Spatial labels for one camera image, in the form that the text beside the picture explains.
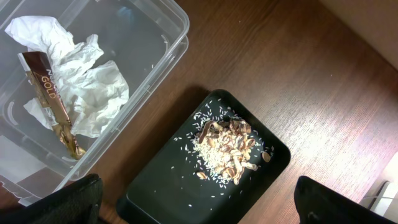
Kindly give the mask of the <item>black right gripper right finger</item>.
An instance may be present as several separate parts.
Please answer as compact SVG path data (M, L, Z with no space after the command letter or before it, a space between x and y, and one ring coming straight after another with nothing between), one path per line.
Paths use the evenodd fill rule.
M300 224L394 224L304 175L298 178L294 203Z

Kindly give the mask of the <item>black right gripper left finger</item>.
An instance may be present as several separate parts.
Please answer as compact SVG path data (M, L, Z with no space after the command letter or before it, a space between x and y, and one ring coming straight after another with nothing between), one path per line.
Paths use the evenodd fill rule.
M89 174L28 207L1 212L1 223L103 223L102 196L102 179Z

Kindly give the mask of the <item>gold snack wrapper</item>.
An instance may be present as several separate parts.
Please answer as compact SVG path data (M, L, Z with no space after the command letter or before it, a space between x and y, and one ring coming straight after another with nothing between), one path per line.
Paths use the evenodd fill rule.
M86 151L78 145L76 137L71 132L72 123L55 84L47 54L24 52L19 53L18 58L35 88L40 109L46 121L49 122L60 142L68 149L70 156L76 160L81 159Z

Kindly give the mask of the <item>white paper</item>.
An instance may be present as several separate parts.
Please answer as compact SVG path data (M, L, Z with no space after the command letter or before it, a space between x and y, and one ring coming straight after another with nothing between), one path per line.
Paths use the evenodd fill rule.
M47 54L72 134L99 137L127 103L129 86L116 63L94 66L104 54L98 35L75 44L73 35L50 16L14 18L5 32L30 52Z

